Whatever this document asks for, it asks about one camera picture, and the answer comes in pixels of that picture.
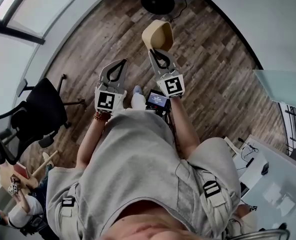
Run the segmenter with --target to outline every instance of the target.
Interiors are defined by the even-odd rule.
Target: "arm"
[[[240,204],[236,210],[237,215],[242,218],[250,213],[250,208],[246,204]]]
[[[13,198],[17,204],[20,202],[19,195],[17,193],[13,195]]]
[[[24,196],[21,189],[18,191],[18,195],[20,197],[20,200],[21,200],[20,204],[21,204],[23,210],[28,214],[30,212],[30,206],[29,206],[29,204],[26,200],[26,197]]]
[[[170,100],[174,124],[176,126],[176,132],[182,154],[185,159],[188,159],[190,154],[199,146],[200,140],[189,120],[181,99],[179,97],[175,97]]]
[[[93,119],[79,147],[76,168],[85,169],[88,166],[93,151],[101,138],[105,124],[105,121]]]

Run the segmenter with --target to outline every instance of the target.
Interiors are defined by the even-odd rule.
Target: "person sitting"
[[[44,160],[47,160],[49,156],[43,153]],[[34,216],[41,215],[43,220],[47,222],[46,217],[46,196],[47,196],[47,186],[48,186],[48,174],[49,171],[54,167],[53,163],[50,161],[46,165],[45,177],[40,181],[37,188],[32,190],[31,194],[24,195],[20,184],[18,186],[18,192],[12,197],[16,201],[14,208],[6,215],[5,212],[0,210],[0,225],[9,226],[15,229],[24,228]],[[39,234],[44,239],[59,239],[51,230],[49,226],[45,227]]]
[[[182,158],[166,122],[145,110],[139,86],[133,109],[110,120],[110,114],[96,113],[75,168],[55,167],[49,173],[48,222],[60,239],[200,240],[221,235],[240,201],[229,148],[218,137],[200,144],[181,99],[170,101]]]

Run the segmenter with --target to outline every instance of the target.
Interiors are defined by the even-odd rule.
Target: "office chair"
[[[31,91],[26,101],[0,115],[0,162],[5,158],[14,165],[33,142],[39,141],[40,146],[46,148],[54,142],[53,138],[62,125],[71,126],[64,106],[84,104],[85,100],[62,102],[59,93],[66,78],[65,74],[61,76],[58,90],[47,78],[34,87],[22,80],[17,95]]]

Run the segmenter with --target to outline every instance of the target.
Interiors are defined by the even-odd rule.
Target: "white desk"
[[[256,137],[250,135],[246,142],[259,152],[246,156],[247,161],[251,157],[254,161],[244,171],[239,170],[243,171],[240,181],[249,188],[242,200],[257,206],[258,229],[275,229],[281,223],[287,223],[289,239],[296,240],[296,162]],[[233,160],[237,169],[247,164],[240,156]],[[266,163],[269,163],[269,170],[262,176],[261,170]]]

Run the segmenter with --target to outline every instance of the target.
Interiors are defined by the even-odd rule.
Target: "shoulder strap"
[[[64,240],[79,240],[80,236],[78,233],[78,212],[79,204],[75,199],[77,183],[72,185],[68,196],[63,198],[58,209],[59,226],[62,239]]]
[[[12,224],[12,222],[10,221],[10,217],[8,217],[8,222],[9,222],[9,224],[11,225],[11,227],[13,227],[13,228],[15,228],[15,229],[17,229],[17,230],[20,230],[20,229],[24,228],[24,227],[16,227],[16,226],[14,226],[14,225]]]
[[[231,198],[227,190],[222,189],[216,177],[208,171],[202,171],[203,193],[200,197],[204,212],[209,220],[213,237],[218,237],[227,226],[231,215]]]

